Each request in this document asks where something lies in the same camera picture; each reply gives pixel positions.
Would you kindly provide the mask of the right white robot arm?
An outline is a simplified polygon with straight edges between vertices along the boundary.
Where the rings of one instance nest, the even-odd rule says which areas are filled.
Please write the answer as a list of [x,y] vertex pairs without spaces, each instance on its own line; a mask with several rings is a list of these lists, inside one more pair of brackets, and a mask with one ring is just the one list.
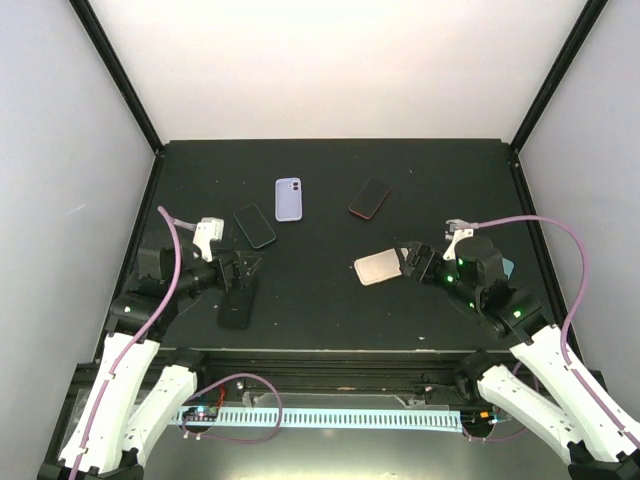
[[456,371],[461,400],[506,411],[562,459],[573,479],[638,478],[638,422],[561,346],[559,326],[545,318],[536,298],[510,285],[489,239],[453,240],[445,251],[412,241],[395,253],[402,275],[446,291],[533,377],[521,380],[495,355],[478,350]]

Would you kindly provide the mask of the black phone case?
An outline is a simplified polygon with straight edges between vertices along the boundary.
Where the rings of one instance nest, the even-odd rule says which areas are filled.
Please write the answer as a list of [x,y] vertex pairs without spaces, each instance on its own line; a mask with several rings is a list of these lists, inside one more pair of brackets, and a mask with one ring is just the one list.
[[217,324],[227,330],[248,328],[258,280],[250,280],[247,285],[225,292],[220,301]]

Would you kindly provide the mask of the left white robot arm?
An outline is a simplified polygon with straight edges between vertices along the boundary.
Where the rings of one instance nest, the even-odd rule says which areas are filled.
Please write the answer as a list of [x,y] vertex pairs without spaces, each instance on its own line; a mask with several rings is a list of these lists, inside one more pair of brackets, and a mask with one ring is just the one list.
[[180,302],[218,289],[221,313],[240,327],[248,321],[260,263],[256,252],[147,239],[127,288],[111,303],[99,370],[78,424],[57,458],[42,463],[38,478],[142,478],[171,416],[190,397],[207,397],[215,384],[204,354],[182,349],[142,404],[135,403]]

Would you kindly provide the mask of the beige phone case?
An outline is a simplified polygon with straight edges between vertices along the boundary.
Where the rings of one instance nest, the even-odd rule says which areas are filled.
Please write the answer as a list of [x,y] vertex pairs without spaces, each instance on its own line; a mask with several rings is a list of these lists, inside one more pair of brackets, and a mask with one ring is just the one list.
[[354,270],[363,286],[371,286],[402,275],[398,252],[392,248],[354,261]]

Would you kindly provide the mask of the red-edged black phone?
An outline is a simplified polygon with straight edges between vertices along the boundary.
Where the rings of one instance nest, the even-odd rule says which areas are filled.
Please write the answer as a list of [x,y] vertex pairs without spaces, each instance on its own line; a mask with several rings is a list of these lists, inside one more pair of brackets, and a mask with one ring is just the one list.
[[351,214],[370,220],[378,211],[390,192],[385,182],[369,178],[348,206]]

